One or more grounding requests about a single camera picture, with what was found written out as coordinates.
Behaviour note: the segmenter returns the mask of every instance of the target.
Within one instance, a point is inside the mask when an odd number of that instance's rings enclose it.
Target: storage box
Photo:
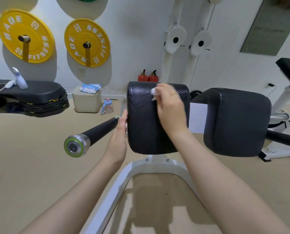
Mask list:
[[[100,91],[96,94],[87,94],[80,91],[81,86],[77,86],[72,92],[74,109],[76,112],[97,113],[102,106],[102,96]]]

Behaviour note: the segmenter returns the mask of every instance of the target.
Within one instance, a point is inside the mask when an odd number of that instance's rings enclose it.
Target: beige floor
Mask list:
[[[65,138],[119,114],[79,114],[73,104],[62,114],[33,118],[0,114],[0,234],[18,233],[49,207],[102,156],[110,135],[86,156],[71,158]],[[170,158],[181,160],[179,154]],[[128,148],[124,165],[144,158]],[[247,182],[290,227],[290,157],[264,163],[259,158],[218,156]],[[118,173],[105,189],[110,189]],[[88,220],[91,220],[101,200]],[[169,174],[135,176],[127,185],[104,233],[220,233],[184,181]]]

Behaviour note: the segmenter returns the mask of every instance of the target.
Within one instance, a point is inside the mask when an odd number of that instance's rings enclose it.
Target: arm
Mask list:
[[[125,141],[127,110],[119,119],[100,161],[64,196],[33,220],[21,234],[78,234],[112,176],[120,169],[127,153]]]
[[[188,130],[184,105],[175,89],[156,90],[160,122],[182,155],[201,199],[223,233],[290,233],[288,227],[239,177],[200,144]]]

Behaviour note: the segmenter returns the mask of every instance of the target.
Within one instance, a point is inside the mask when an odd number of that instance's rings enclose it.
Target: red fire extinguisher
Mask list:
[[[143,70],[143,72],[138,76],[138,81],[148,81],[148,76],[145,75],[145,69]]]
[[[148,77],[148,81],[149,82],[158,82],[159,81],[159,77],[156,75],[156,70],[154,70],[152,72],[152,74]]]

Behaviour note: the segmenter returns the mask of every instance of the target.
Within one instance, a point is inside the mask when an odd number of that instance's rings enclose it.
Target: power cord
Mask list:
[[[270,87],[274,87],[275,86],[275,89],[272,92],[269,93],[269,95],[268,95],[268,97],[269,97],[270,94],[273,93],[276,90],[276,85],[269,83],[268,86],[270,86]]]

